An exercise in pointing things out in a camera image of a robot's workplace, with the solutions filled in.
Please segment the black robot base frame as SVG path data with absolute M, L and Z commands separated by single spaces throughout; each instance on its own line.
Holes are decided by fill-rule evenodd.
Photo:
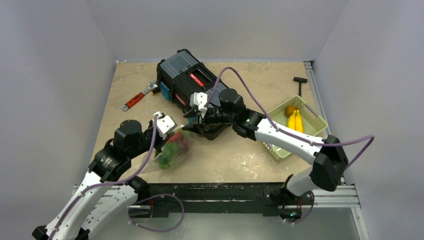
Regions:
M 294 196 L 282 190 L 282 182 L 152 183 L 128 208 L 136 219 L 167 218 L 171 213 L 261 214 L 296 221 L 303 207 L 314 203 L 313 193 Z

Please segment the clear zip top bag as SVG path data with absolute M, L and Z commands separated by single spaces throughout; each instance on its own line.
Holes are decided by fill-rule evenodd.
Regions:
M 177 127 L 161 149 L 151 154 L 141 174 L 174 169 L 191 157 L 196 135 L 182 127 Z

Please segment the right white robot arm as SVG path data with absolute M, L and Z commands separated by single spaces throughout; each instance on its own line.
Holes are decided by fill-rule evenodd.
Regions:
M 231 88 L 219 93 L 218 108 L 209 109 L 207 97 L 204 92 L 190 97 L 190 106 L 197 114 L 196 125 L 231 125 L 239 136 L 281 148 L 310 165 L 286 179 L 280 191 L 284 202 L 292 204 L 302 194 L 316 188 L 328 192 L 336 190 L 348 165 L 338 138 L 332 135 L 315 137 L 280 125 L 267 115 L 247 108 L 243 97 Z

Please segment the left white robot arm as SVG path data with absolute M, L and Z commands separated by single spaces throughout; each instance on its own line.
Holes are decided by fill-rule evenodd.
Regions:
M 88 167 L 88 172 L 61 213 L 48 225 L 32 232 L 36 240 L 86 240 L 91 232 L 83 223 L 103 194 L 131 167 L 131 160 L 153 148 L 167 132 L 166 117 L 156 114 L 146 131 L 136 120 L 126 120 L 105 143 Z

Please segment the dark red apple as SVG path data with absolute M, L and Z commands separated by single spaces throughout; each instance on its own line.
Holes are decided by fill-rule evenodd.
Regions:
M 171 136 L 167 143 L 171 147 L 176 148 L 178 153 L 188 152 L 193 144 L 194 134 L 190 131 L 178 131 L 173 136 Z

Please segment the green bell pepper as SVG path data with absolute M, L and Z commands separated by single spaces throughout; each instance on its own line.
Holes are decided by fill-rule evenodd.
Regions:
M 166 143 L 162 152 L 156 157 L 156 163 L 161 169 L 169 169 L 177 164 L 177 158 L 179 156 L 178 150 L 169 143 Z

